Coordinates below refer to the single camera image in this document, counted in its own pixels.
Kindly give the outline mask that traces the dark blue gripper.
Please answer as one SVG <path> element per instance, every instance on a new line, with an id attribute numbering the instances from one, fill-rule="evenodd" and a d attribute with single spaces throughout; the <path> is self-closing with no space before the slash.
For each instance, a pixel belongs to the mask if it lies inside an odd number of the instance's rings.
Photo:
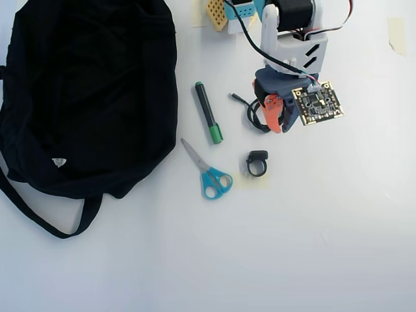
<path id="1" fill-rule="evenodd" d="M 298 118 L 296 103 L 291 98 L 292 90 L 308 87 L 311 83 L 308 77 L 280 73 L 269 65 L 256 71 L 254 94 L 259 101 L 263 101 L 262 111 L 271 131 L 281 133 L 282 130 L 286 133 L 290 130 Z"/>

